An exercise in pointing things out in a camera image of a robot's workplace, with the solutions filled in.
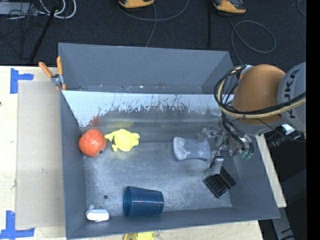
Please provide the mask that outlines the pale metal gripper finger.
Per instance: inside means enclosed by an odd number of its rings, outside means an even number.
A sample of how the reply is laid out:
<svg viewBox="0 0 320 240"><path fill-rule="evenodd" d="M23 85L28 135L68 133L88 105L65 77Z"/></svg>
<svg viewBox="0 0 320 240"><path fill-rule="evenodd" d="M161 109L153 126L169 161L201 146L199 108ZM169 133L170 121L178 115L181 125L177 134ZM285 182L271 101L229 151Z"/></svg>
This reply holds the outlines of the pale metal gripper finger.
<svg viewBox="0 0 320 240"><path fill-rule="evenodd" d="M219 174L221 172L222 166L224 163L223 156L216 156L209 167L205 170L207 174Z"/></svg>
<svg viewBox="0 0 320 240"><path fill-rule="evenodd" d="M216 137L215 132L209 128L203 128L201 132L197 134L197 141L199 143L204 142L205 140L212 140Z"/></svg>

